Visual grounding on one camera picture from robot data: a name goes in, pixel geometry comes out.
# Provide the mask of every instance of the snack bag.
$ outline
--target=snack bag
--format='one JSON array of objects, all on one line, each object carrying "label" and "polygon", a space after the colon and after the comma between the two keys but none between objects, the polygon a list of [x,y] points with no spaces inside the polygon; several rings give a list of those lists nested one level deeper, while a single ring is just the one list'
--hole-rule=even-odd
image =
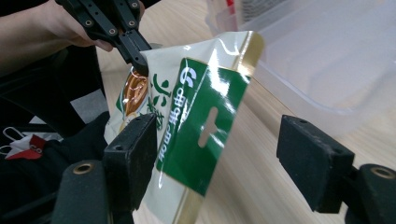
[{"label": "snack bag", "polygon": [[105,139],[157,115],[158,159],[143,203],[163,223],[195,221],[262,48],[260,35],[235,32],[142,52],[149,75],[131,72]]}]

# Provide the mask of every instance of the wooden table surface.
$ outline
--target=wooden table surface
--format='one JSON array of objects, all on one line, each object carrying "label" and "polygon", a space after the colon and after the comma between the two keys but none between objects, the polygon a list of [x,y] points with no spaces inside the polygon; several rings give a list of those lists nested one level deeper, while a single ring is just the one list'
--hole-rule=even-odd
[{"label": "wooden table surface", "polygon": [[[140,31],[163,48],[207,40],[205,0],[162,0],[146,10]],[[114,49],[98,50],[110,113],[131,67]],[[239,107],[197,223],[344,223],[312,213],[276,157],[282,114],[292,113],[254,79]],[[396,170],[396,109],[335,139],[356,153],[354,166],[376,163]],[[142,204],[135,223],[161,223]]]}]

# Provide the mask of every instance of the metal screw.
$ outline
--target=metal screw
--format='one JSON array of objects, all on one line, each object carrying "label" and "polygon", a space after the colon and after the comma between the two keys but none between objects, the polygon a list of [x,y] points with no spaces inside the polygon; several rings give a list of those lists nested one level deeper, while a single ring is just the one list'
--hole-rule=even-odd
[{"label": "metal screw", "polygon": [[91,26],[92,25],[92,21],[85,21],[85,25]]}]

